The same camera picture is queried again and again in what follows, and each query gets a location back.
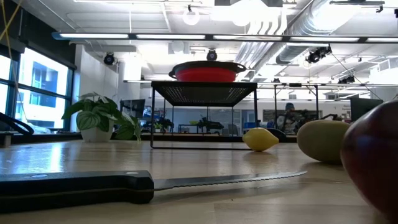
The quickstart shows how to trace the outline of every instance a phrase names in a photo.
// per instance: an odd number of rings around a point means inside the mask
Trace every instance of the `window frame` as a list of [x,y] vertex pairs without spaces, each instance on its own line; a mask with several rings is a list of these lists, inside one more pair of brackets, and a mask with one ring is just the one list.
[[[43,55],[44,57],[47,57],[57,63],[60,63],[64,66],[66,66],[68,68],[68,76],[67,76],[67,90],[66,90],[66,95],[61,95],[58,93],[54,93],[52,91],[48,91],[48,90],[43,90],[40,88],[36,88],[36,87],[32,87],[32,86],[28,86],[25,84],[21,84],[18,82],[18,88],[21,90],[29,90],[32,91],[34,93],[40,93],[43,95],[47,95],[47,96],[53,96],[56,98],[62,98],[65,100],[65,107],[64,109],[68,108],[71,104],[72,104],[72,94],[73,94],[73,82],[74,82],[74,76],[75,76],[75,68],[72,68],[68,65],[65,65],[64,63],[60,62],[59,60],[56,60],[54,58],[50,58],[48,56],[46,56],[45,54],[43,54],[42,52],[27,47],[30,50],[33,50],[35,52],[37,52],[38,54]],[[20,70],[20,65],[21,65],[21,53],[17,53],[15,51],[12,52],[12,60],[11,60],[11,67],[10,67],[10,71],[9,71],[9,77],[8,80],[2,79],[0,78],[0,84],[5,84],[8,86],[8,94],[7,94],[7,100],[6,100],[6,114],[8,116],[11,116],[13,118],[15,118],[16,115],[16,106],[17,106],[17,91],[15,88],[15,83],[14,83],[14,79],[13,79],[13,74],[12,74],[12,67],[14,67],[15,71],[16,71],[16,80],[19,81],[19,70]],[[51,131],[69,131],[70,130],[70,125],[71,125],[71,121],[70,119],[64,119],[63,120],[63,128],[49,128]]]

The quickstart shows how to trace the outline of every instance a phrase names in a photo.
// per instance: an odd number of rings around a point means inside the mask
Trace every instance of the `wooden table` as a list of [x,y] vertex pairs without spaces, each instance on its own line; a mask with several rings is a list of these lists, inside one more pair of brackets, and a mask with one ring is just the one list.
[[[241,143],[170,143],[246,147]],[[0,215],[0,223],[370,224],[385,221],[359,196],[341,166],[304,155],[296,144],[266,152],[158,150],[149,142],[29,144],[0,149],[0,172],[149,170],[155,179],[308,170],[301,177],[156,192],[146,205],[108,203]]]

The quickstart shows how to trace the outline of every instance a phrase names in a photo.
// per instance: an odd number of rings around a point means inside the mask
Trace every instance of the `ceiling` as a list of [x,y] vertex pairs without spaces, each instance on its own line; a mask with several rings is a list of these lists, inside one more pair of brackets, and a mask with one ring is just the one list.
[[[398,20],[394,15],[396,0],[385,0],[387,4],[381,13],[376,13],[378,7],[362,7],[348,22],[343,24],[332,35],[397,35]],[[310,0],[296,0],[297,6],[286,9],[287,22],[292,20]],[[236,26],[231,21],[214,21],[211,18],[214,0],[202,1],[200,7],[195,7],[200,13],[199,22],[187,25],[183,21],[186,5],[161,4],[106,4],[74,2],[73,0],[29,0],[22,7],[39,19],[60,32],[160,32],[160,33],[201,33],[201,34],[246,34],[250,26]],[[239,12],[232,17],[244,17]],[[102,57],[104,46],[122,45],[136,46],[146,63],[144,76],[151,79],[163,79],[177,63],[187,60],[205,60],[203,50],[190,50],[194,55],[169,54],[169,43],[166,41],[121,41],[101,40],[86,44],[90,51],[93,47],[98,57]],[[218,60],[233,61],[239,50],[239,42],[187,42],[188,47],[205,47],[216,49]],[[368,45],[368,44],[333,44],[332,50],[336,58],[347,68],[354,68],[356,75],[364,80],[369,75],[369,67],[384,61],[388,56],[398,55],[398,45]],[[330,81],[330,78],[346,70],[334,56],[329,55],[321,62],[308,66],[303,65],[303,57],[296,58],[287,67],[282,67],[283,77],[279,72],[268,75],[268,81],[274,76],[283,82],[316,82]]]

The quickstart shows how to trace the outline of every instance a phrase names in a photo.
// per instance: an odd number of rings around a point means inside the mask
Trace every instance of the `white ceiling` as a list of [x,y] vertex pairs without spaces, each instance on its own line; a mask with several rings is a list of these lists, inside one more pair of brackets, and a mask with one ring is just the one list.
[[[309,0],[297,0],[295,9],[288,10],[288,20],[303,8]],[[182,14],[185,6],[166,6],[165,13],[160,5],[126,5],[126,4],[95,4],[73,2],[73,0],[29,0],[22,5],[33,15],[62,32],[173,32],[173,33],[209,33],[209,34],[242,34],[247,27],[238,27],[230,21],[212,21],[211,7],[199,7],[201,14],[199,23],[190,26],[184,23]],[[335,35],[397,35],[398,20],[394,15],[393,7],[385,7],[377,14],[376,8],[362,8],[350,21],[341,26]],[[205,60],[206,53],[197,53],[195,56],[183,57],[168,54],[168,42],[143,41],[100,41],[93,45],[135,45],[142,58],[151,69],[149,73],[168,73],[177,63],[186,60]],[[220,60],[233,60],[239,52],[241,43],[238,42],[190,42],[191,46],[216,48]],[[346,68],[360,67],[372,56],[398,55],[398,45],[366,45],[366,44],[334,44],[333,53],[339,60],[346,59]],[[366,55],[366,60],[358,62],[358,56]],[[328,59],[327,63],[319,63],[310,69],[287,67],[286,77],[313,78],[330,77],[345,71],[337,61]]]

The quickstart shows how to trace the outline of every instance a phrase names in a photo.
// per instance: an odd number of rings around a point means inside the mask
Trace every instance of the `cable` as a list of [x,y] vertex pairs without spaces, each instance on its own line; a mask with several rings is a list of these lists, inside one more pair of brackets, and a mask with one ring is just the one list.
[[[347,72],[350,72],[350,71],[343,65],[343,63],[340,62],[340,60],[338,60],[338,59],[336,58],[336,56],[335,56],[333,53],[330,53],[330,54],[332,54],[332,56],[334,56],[334,58],[338,61],[338,63],[340,63],[340,65],[343,66],[343,68],[344,68]],[[356,78],[356,76],[355,76],[353,73],[350,72],[350,74],[351,74],[361,85],[365,86],[365,88],[367,88],[375,97],[379,98],[379,100],[382,100],[382,99],[381,99],[379,96],[377,96],[369,87],[367,87],[366,85],[364,85],[364,84],[361,82],[361,80],[359,80],[358,78]]]
[[[4,28],[3,32],[1,33],[1,35],[0,35],[0,40],[4,37],[4,34],[7,32],[9,26],[11,25],[12,21],[13,21],[14,18],[15,18],[15,15],[18,13],[18,9],[20,8],[21,3],[22,3],[23,1],[24,1],[24,0],[19,0],[19,3],[18,3],[18,5],[17,5],[17,8],[15,9],[14,13],[12,13],[12,16],[11,16],[10,20],[8,21],[8,23],[5,23],[5,28]],[[4,0],[1,0],[1,4],[3,5],[3,8],[5,8]]]
[[[23,104],[23,102],[22,102],[21,93],[19,92],[19,88],[18,88],[17,75],[16,75],[16,73],[15,73],[14,63],[13,63],[12,55],[11,55],[11,45],[10,45],[10,40],[9,40],[9,37],[8,37],[8,26],[7,26],[7,19],[6,19],[6,5],[4,4],[4,0],[1,0],[1,4],[2,4],[2,18],[3,18],[3,20],[4,20],[4,25],[6,26],[6,28],[5,28],[5,30],[3,31],[3,33],[6,35],[6,40],[7,40],[7,45],[8,45],[8,54],[9,54],[10,59],[11,59],[12,77],[13,77],[13,79],[14,79],[14,84],[15,84],[15,89],[16,89],[16,91],[17,91],[17,95],[18,95],[18,97],[19,97],[19,100],[21,101],[22,112],[23,112],[23,114],[24,114],[24,116],[25,116],[25,119],[26,119],[26,121],[27,121],[27,117],[26,117],[26,113],[25,113],[25,109],[24,109],[24,104]],[[12,20],[13,20],[13,17],[10,18],[10,21],[8,22],[8,25],[11,24]]]

